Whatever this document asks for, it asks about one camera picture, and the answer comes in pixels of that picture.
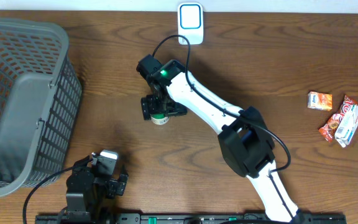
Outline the white Panadol medicine box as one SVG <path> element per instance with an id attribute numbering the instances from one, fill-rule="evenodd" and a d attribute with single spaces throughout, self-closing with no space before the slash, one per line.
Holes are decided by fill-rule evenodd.
<path id="1" fill-rule="evenodd" d="M 346 147 L 350 144 L 355 131 L 358 127 L 358 105 L 352 105 L 346 111 L 342 121 L 340 122 L 334 138 L 342 146 Z"/>

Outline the small orange snack packet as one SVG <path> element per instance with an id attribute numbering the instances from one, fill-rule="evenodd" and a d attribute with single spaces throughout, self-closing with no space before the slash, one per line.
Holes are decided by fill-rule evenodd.
<path id="1" fill-rule="evenodd" d="M 333 97 L 331 94 L 311 91 L 308 93 L 307 107 L 315 110 L 330 111 L 333 108 Z"/>

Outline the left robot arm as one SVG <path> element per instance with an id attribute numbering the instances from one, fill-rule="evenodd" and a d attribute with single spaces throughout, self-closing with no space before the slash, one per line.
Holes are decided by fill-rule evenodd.
<path id="1" fill-rule="evenodd" d="M 103 207 L 103 201 L 124 195 L 128 173 L 121 167 L 114 179 L 116 160 L 103 156 L 75 163 L 67 178 L 67 207 L 60 223 L 114 223 L 114 215 Z"/>

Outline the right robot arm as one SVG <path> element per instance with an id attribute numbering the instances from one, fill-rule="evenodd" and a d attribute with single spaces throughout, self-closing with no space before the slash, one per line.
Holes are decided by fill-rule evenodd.
<path id="1" fill-rule="evenodd" d="M 226 164 L 240 177 L 250 180 L 270 220 L 295 223 L 298 207 L 291 200 L 278 173 L 273 149 L 282 141 L 268 130 L 254 107 L 234 106 L 205 88 L 176 60 L 162 65 L 147 55 L 137 72 L 152 94 L 141 99 L 145 120 L 165 124 L 173 116 L 194 112 L 218 135 Z"/>

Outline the green lid white jar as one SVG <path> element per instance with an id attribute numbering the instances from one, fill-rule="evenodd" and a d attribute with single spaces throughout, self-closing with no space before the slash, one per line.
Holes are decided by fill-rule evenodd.
<path id="1" fill-rule="evenodd" d="M 169 121 L 169 117 L 164 114 L 150 115 L 151 121 L 156 125 L 164 125 Z"/>

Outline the red Top chocolate bar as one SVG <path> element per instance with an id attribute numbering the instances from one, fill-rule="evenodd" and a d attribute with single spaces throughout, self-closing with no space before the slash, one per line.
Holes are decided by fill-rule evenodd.
<path id="1" fill-rule="evenodd" d="M 342 119 L 345 116 L 345 113 L 349 111 L 351 106 L 356 105 L 356 100 L 344 95 L 344 101 L 342 102 L 340 108 L 334 113 L 327 122 L 319 128 L 319 133 L 327 140 L 328 142 L 332 142 L 334 139 L 334 134 L 339 127 Z"/>

